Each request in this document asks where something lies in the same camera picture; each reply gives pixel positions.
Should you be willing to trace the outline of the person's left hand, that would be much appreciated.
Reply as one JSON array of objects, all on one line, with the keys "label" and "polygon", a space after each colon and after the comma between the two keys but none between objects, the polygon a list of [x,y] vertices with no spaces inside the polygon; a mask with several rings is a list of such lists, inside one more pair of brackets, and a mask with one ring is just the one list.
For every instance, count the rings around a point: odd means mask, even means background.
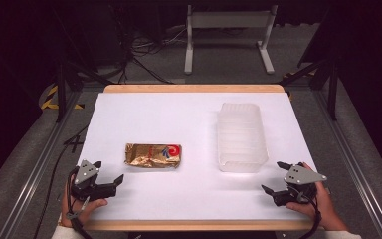
[{"label": "person's left hand", "polygon": [[74,197],[69,195],[68,188],[65,188],[64,196],[61,202],[61,225],[64,227],[72,227],[71,220],[67,218],[67,213],[70,210],[73,212],[79,212],[78,219],[83,225],[85,225],[95,210],[107,205],[108,202],[106,199],[98,199],[84,205],[82,201],[77,201]]}]

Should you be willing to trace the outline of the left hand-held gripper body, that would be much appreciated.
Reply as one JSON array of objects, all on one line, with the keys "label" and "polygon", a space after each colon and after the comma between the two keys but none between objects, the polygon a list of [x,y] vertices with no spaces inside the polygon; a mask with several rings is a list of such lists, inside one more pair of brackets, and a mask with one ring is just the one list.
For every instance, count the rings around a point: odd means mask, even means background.
[{"label": "left hand-held gripper body", "polygon": [[112,183],[97,184],[99,168],[83,160],[75,169],[75,178],[71,183],[71,195],[79,201],[95,201],[116,196],[116,187]]}]

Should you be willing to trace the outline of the person's right hand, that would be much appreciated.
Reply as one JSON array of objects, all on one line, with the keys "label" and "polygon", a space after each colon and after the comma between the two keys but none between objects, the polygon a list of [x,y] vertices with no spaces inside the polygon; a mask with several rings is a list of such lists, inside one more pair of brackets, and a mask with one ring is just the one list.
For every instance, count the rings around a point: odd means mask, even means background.
[{"label": "person's right hand", "polygon": [[[315,202],[321,213],[319,226],[326,231],[345,231],[347,226],[334,209],[329,193],[320,181],[316,182],[315,186],[317,189]],[[304,214],[312,220],[315,219],[315,209],[311,205],[290,202],[286,208]]]}]

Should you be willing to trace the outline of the white paper sheet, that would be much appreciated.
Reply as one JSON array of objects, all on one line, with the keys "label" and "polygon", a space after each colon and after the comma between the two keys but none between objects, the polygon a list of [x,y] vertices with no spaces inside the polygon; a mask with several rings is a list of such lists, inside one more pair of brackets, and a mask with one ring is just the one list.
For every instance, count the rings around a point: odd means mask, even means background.
[{"label": "white paper sheet", "polygon": [[[261,110],[268,161],[256,173],[223,172],[218,166],[217,114],[222,104]],[[129,143],[182,147],[177,168],[125,164]],[[102,164],[98,182],[122,176],[123,184],[96,220],[275,220],[303,215],[277,207],[263,191],[286,187],[279,162],[311,163],[285,93],[104,93],[98,96],[81,157]]]}]

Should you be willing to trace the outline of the white metal frame stand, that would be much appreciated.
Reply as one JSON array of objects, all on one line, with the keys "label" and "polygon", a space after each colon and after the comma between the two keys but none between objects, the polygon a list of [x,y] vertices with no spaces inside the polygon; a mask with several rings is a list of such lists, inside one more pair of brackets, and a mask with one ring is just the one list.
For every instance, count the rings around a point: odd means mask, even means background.
[{"label": "white metal frame stand", "polygon": [[193,30],[209,28],[263,28],[263,39],[257,42],[266,72],[275,72],[268,53],[267,45],[273,30],[278,13],[278,6],[273,5],[269,10],[263,11],[226,11],[226,12],[200,12],[194,11],[192,6],[187,7],[187,47],[185,53],[184,73],[190,75],[193,71]]}]

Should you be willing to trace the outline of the gold snack wrapper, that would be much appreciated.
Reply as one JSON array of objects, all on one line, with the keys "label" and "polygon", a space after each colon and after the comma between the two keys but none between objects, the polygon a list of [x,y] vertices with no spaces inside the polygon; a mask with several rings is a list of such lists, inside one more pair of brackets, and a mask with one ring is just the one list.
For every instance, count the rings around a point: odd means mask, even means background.
[{"label": "gold snack wrapper", "polygon": [[176,168],[181,162],[180,144],[139,144],[125,146],[124,163],[142,168]]}]

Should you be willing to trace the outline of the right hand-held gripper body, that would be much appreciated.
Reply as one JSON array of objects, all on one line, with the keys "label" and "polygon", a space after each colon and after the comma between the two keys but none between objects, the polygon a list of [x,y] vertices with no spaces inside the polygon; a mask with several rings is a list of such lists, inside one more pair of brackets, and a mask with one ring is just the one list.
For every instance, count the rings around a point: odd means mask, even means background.
[{"label": "right hand-held gripper body", "polygon": [[326,179],[325,175],[305,168],[302,163],[293,164],[284,177],[286,190],[275,192],[274,203],[276,206],[289,202],[307,204],[316,196],[316,182]]}]

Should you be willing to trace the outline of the aluminium rail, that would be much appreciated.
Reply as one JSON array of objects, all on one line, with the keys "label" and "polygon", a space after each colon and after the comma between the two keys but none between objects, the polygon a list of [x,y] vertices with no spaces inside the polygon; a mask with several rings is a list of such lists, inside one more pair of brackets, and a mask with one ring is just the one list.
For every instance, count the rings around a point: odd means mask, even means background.
[{"label": "aluminium rail", "polygon": [[5,221],[5,224],[0,231],[0,239],[11,239],[17,230],[21,219],[26,213],[26,210],[37,190],[45,169],[49,164],[50,157],[54,151],[57,140],[59,139],[80,95],[81,94],[79,92],[72,92],[67,96],[67,101],[65,103],[66,112],[61,115],[59,121],[56,122],[52,127],[44,148],[41,151],[39,157],[36,159],[34,167],[30,171],[27,180],[22,187],[22,190],[17,197],[17,201],[15,202],[9,216]]},{"label": "aluminium rail", "polygon": [[363,201],[363,204],[368,211],[368,214],[382,239],[382,208],[378,200],[368,184],[364,173],[359,166],[356,157],[350,148],[348,141],[337,120],[333,120],[327,110],[327,102],[325,96],[318,91],[314,91],[313,95],[323,112],[328,125],[331,127],[334,137],[337,140],[339,148],[343,153],[344,164],[355,184],[355,187]]}]

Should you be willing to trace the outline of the translucent plastic container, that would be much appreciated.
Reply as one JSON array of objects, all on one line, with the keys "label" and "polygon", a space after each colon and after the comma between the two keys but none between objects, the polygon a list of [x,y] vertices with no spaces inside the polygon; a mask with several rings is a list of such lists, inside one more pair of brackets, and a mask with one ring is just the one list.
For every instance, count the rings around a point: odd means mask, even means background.
[{"label": "translucent plastic container", "polygon": [[224,103],[217,116],[219,168],[256,173],[269,159],[260,107]]}]

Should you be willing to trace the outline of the black metal stand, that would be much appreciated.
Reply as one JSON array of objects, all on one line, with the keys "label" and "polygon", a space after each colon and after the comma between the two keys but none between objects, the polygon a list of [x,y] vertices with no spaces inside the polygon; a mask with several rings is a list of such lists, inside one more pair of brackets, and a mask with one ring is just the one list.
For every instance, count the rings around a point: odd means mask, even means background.
[{"label": "black metal stand", "polygon": [[328,85],[328,99],[327,99],[327,111],[333,120],[336,120],[335,106],[336,106],[336,94],[337,94],[337,82],[338,82],[338,68],[337,64],[333,60],[320,60],[319,62],[312,63],[307,67],[297,71],[296,73],[287,73],[279,81],[279,85],[284,87],[290,83],[308,76],[313,73],[313,76],[309,82],[309,87],[312,90],[319,91],[323,88],[326,82]]},{"label": "black metal stand", "polygon": [[59,41],[54,52],[57,58],[57,122],[61,122],[66,117],[69,110],[67,93],[73,94],[80,92],[83,89],[84,79],[79,76],[79,73],[102,86],[110,85],[110,81],[93,71],[88,66],[83,55],[83,50],[78,48],[78,44],[72,37],[68,25],[64,21],[64,17],[55,8],[52,8],[52,11],[57,30],[57,40]]}]

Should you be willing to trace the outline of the yellow black floor tape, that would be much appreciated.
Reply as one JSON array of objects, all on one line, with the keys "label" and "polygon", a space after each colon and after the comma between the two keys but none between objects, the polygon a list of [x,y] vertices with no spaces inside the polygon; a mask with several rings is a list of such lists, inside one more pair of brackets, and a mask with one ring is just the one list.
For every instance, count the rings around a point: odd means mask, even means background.
[{"label": "yellow black floor tape", "polygon": [[49,89],[42,105],[41,105],[41,109],[42,110],[45,110],[45,109],[51,109],[51,110],[57,110],[59,108],[59,105],[58,104],[53,104],[52,103],[52,99],[55,95],[55,93],[57,92],[58,90],[58,87],[56,85],[53,85],[51,86],[51,88]]}]

